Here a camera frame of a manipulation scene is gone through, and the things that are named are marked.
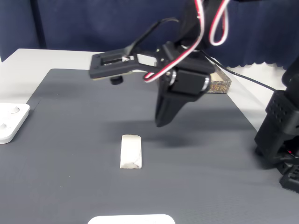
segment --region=dark gray table surface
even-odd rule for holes
[[[177,224],[299,221],[299,195],[256,158],[256,131],[227,95],[154,124],[157,86],[112,86],[51,70],[32,110],[0,145],[1,224],[86,224],[100,215],[167,214]],[[142,137],[142,169],[119,168],[121,136]]]

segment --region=blue curtain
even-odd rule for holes
[[[276,63],[287,69],[299,56],[299,0],[231,1],[227,41],[208,53],[223,65]]]
[[[32,2],[36,3],[34,12]],[[123,48],[157,20],[180,17],[185,2],[0,0],[0,55],[5,59],[18,48],[89,51]],[[266,62],[286,69],[299,56],[299,0],[241,3],[231,0],[228,11],[227,41],[207,51],[223,65]],[[141,47],[154,49],[175,40],[178,28],[174,22],[163,24]]]

